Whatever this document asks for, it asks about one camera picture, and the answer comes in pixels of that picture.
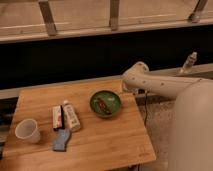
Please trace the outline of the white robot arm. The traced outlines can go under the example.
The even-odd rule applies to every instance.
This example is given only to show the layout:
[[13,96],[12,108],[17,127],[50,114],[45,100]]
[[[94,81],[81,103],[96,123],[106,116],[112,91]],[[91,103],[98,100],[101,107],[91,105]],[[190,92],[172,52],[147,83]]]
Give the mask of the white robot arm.
[[213,80],[151,75],[143,62],[126,70],[122,80],[174,101],[168,171],[213,171]]

